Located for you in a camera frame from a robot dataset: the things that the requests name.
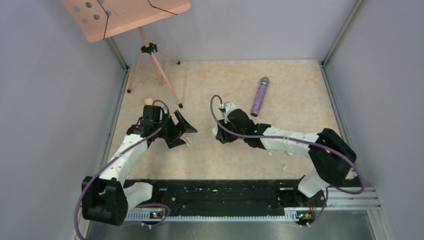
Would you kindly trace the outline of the white oval charging case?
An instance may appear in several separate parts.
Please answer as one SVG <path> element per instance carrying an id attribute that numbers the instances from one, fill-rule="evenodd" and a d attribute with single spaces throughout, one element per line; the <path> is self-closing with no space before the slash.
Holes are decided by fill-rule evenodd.
<path id="1" fill-rule="evenodd" d="M 213 133 L 214 136 L 216 136 L 218 134 L 218 128 L 217 127 L 214 127 L 212 129 L 212 133 Z"/>

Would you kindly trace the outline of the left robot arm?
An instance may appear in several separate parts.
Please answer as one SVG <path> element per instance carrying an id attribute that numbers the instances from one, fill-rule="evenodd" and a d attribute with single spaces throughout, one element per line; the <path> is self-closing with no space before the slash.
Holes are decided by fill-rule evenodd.
<path id="1" fill-rule="evenodd" d="M 157 138 L 172 149 L 186 144 L 183 134 L 198 132 L 178 110 L 174 115 L 176 122 L 166 104 L 143 107 L 142 116 L 127 129 L 122 144 L 103 169 L 83 180 L 80 204 L 85 220 L 119 226 L 137 205 L 154 207 L 160 202 L 161 194 L 150 183 L 124 185 L 136 161 Z"/>

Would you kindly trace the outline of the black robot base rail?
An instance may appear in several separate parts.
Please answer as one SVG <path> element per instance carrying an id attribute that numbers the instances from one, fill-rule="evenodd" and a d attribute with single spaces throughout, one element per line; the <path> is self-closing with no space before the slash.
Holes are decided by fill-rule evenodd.
<path id="1" fill-rule="evenodd" d="M 149 218 L 159 216 L 156 209 L 168 215 L 167 220 L 194 219 L 267 219 L 289 217 L 313 218 L 328 192 L 319 190 L 306 197 L 298 190 L 298 179 L 284 180 L 158 180 L 130 179 L 124 187 L 148 183 L 153 186 L 150 200 L 142 209 L 154 204 Z"/>

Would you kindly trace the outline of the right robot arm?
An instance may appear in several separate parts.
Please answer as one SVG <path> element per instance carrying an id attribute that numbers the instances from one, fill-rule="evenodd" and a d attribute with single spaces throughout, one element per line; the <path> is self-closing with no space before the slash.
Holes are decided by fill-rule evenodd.
<path id="1" fill-rule="evenodd" d="M 282 130 L 255 123 L 236 108 L 224 112 L 212 133 L 222 144 L 240 139 L 252 148 L 281 150 L 311 160 L 314 169 L 300 179 L 293 192 L 293 200 L 299 206 L 307 206 L 326 187 L 342 186 L 348 173 L 356 168 L 356 153 L 330 128 L 319 133 Z"/>

